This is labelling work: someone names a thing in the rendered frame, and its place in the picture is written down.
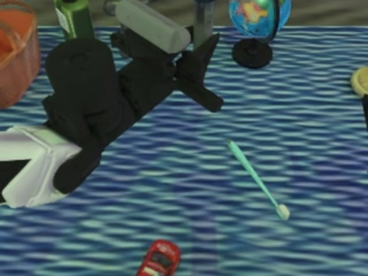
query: black globe base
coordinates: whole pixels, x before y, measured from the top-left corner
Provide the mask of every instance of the black globe base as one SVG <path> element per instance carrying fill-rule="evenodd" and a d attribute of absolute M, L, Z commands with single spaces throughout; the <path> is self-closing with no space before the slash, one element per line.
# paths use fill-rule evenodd
<path fill-rule="evenodd" d="M 240 66 L 260 69 L 272 60 L 272 49 L 257 39 L 242 39 L 232 48 L 232 58 Z"/>

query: basket handle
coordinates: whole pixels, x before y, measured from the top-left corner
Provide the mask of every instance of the basket handle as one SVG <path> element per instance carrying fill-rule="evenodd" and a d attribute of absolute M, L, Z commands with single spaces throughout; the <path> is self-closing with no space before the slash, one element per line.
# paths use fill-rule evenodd
<path fill-rule="evenodd" d="M 23 40 L 20 35 L 15 32 L 8 24 L 0 20 L 0 30 L 2 30 L 5 35 L 7 36 L 10 45 L 13 49 L 13 51 L 19 52 L 24 49 L 26 46 L 26 42 L 28 40 L 28 36 L 30 36 L 32 30 L 36 27 L 36 13 L 35 11 L 29 6 L 27 3 L 20 1 L 20 0 L 0 0 L 0 6 L 6 6 L 6 5 L 17 5 L 26 8 L 26 10 L 32 15 L 34 18 L 32 21 L 32 25 L 29 27 L 27 38 Z"/>

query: blue tablecloth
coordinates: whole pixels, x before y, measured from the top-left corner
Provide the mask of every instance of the blue tablecloth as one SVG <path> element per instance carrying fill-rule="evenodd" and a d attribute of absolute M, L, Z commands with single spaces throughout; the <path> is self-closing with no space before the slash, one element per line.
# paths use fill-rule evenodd
<path fill-rule="evenodd" d="M 112 31 L 97 34 L 108 42 Z M 223 110 L 211 114 L 175 92 L 66 199 L 2 206 L 0 275 L 133 276 L 158 238 L 180 246 L 177 276 L 368 275 L 368 134 L 349 84 L 368 64 L 368 28 L 285 28 L 272 63 L 254 71 L 231 59 L 241 36 L 217 31 L 206 84 Z M 39 35 L 44 62 L 62 36 Z M 41 100 L 51 92 L 42 69 L 21 102 L 0 111 L 1 130 L 44 122 Z M 289 207 L 289 221 L 227 139 Z"/>

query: red toy car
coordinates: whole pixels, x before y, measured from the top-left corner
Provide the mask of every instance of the red toy car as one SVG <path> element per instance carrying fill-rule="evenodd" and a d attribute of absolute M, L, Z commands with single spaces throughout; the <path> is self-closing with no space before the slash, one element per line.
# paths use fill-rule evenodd
<path fill-rule="evenodd" d="M 155 240 L 136 276 L 174 276 L 180 262 L 180 249 L 168 240 Z"/>

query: orange bucket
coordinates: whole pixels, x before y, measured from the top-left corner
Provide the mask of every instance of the orange bucket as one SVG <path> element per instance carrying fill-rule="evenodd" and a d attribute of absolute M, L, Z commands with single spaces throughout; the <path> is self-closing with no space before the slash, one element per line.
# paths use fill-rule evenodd
<path fill-rule="evenodd" d="M 0 0 L 0 109 L 18 102 L 40 71 L 36 13 L 18 0 Z"/>

